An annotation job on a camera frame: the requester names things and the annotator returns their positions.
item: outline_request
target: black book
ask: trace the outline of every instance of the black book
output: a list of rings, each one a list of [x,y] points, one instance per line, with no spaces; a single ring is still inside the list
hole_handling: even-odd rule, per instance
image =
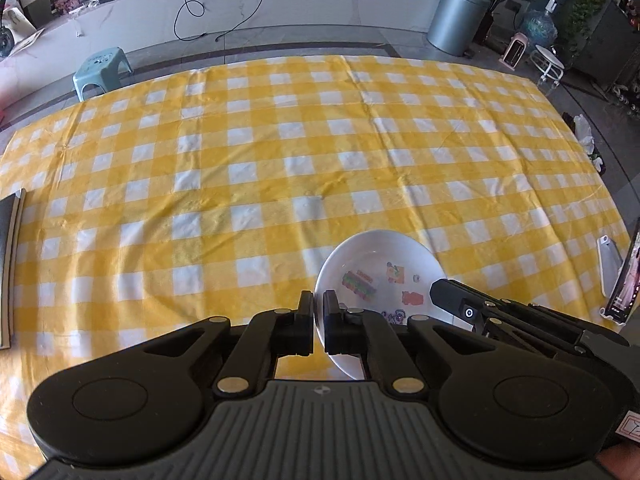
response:
[[[11,346],[13,328],[12,291],[15,267],[15,249],[18,240],[18,228],[22,204],[26,191],[21,189],[0,200],[0,349]]]

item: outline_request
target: sticker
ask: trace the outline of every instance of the sticker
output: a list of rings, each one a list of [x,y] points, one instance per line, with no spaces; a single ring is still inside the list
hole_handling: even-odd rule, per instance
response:
[[[342,284],[365,301],[371,301],[376,289],[349,271],[342,277]]]
[[[402,291],[402,304],[419,306],[424,304],[424,296],[417,292]]]
[[[386,320],[392,325],[402,325],[402,322],[406,319],[406,312],[404,310],[397,309],[395,312],[387,313],[383,310],[380,314],[386,318]]]
[[[368,274],[365,274],[364,272],[362,272],[361,270],[359,270],[358,272],[356,272],[356,274],[358,276],[360,276],[363,280],[365,280],[366,282],[369,283],[373,283],[373,278],[371,276],[369,276]]]
[[[626,436],[635,442],[640,442],[640,415],[636,412],[626,412],[625,418],[620,422],[616,433]]]
[[[404,267],[386,263],[386,277],[389,283],[404,283]]]

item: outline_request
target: white stool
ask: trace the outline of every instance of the white stool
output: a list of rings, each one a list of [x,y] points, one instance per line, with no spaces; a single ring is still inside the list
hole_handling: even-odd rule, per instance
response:
[[[540,80],[538,81],[538,87],[548,79],[553,81],[551,90],[546,93],[546,95],[549,95],[553,90],[558,88],[560,80],[564,75],[564,65],[552,52],[539,45],[536,45],[536,49],[531,53],[529,59],[537,69],[542,72],[542,76],[540,76]]]

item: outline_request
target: metal pin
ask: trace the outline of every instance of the metal pin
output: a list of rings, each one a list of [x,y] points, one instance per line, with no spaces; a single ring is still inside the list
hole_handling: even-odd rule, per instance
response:
[[[401,377],[394,381],[393,388],[399,394],[416,394],[424,388],[424,383],[415,377]]]
[[[226,394],[239,394],[249,387],[249,381],[242,377],[225,377],[218,381],[218,389]]]

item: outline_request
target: person's hand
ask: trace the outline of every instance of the person's hand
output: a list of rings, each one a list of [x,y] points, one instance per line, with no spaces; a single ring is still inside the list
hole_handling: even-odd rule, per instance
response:
[[[610,447],[597,459],[618,480],[640,480],[640,447],[633,442]]]

